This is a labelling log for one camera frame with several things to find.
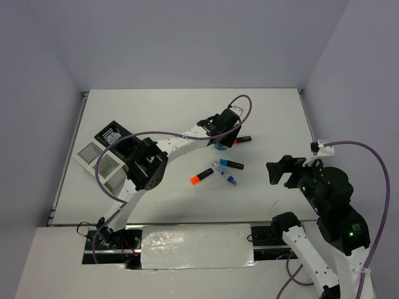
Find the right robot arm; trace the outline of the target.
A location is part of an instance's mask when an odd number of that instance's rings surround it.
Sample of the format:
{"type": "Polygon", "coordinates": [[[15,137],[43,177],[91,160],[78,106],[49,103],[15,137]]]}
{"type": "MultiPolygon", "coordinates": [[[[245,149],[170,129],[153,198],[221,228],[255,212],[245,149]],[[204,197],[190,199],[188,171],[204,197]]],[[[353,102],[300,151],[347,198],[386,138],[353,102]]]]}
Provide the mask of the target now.
{"type": "Polygon", "coordinates": [[[368,225],[350,205],[353,186],[346,173],[323,167],[319,159],[308,166],[304,158],[290,155],[266,163],[266,168],[272,185],[288,173],[285,187],[298,189],[318,216],[317,227],[333,255],[335,270],[312,245],[293,212],[273,217],[271,237],[294,251],[320,298],[376,298],[366,265],[371,252],[368,225]]]}

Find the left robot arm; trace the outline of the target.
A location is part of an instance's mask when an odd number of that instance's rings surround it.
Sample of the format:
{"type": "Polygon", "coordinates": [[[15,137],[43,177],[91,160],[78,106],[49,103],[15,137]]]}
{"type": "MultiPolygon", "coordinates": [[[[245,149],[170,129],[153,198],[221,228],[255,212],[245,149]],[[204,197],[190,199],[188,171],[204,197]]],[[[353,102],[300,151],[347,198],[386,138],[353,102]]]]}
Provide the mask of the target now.
{"type": "Polygon", "coordinates": [[[154,141],[151,132],[132,134],[116,121],[95,135],[104,146],[95,165],[95,177],[107,153],[113,153],[127,167],[126,178],[119,195],[109,193],[115,200],[113,209],[97,222],[95,238],[107,248],[120,245],[127,220],[143,195],[156,188],[164,177],[166,167],[175,159],[213,144],[232,147],[243,121],[243,111],[229,105],[221,113],[200,120],[184,133],[165,133],[165,139],[154,141]]]}

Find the blue slime jar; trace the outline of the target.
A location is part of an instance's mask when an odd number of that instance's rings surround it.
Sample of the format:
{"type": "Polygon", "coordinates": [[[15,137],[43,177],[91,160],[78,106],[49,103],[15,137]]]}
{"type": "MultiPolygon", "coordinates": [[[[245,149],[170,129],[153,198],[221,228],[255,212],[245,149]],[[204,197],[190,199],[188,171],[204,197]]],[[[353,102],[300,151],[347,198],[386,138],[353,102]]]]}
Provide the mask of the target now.
{"type": "Polygon", "coordinates": [[[109,135],[106,136],[105,141],[108,144],[112,144],[121,138],[121,134],[118,132],[111,132],[109,135]]]}
{"type": "Polygon", "coordinates": [[[226,150],[228,149],[227,146],[222,145],[222,144],[219,144],[219,143],[215,144],[214,147],[215,147],[218,151],[226,151],[226,150]]]}

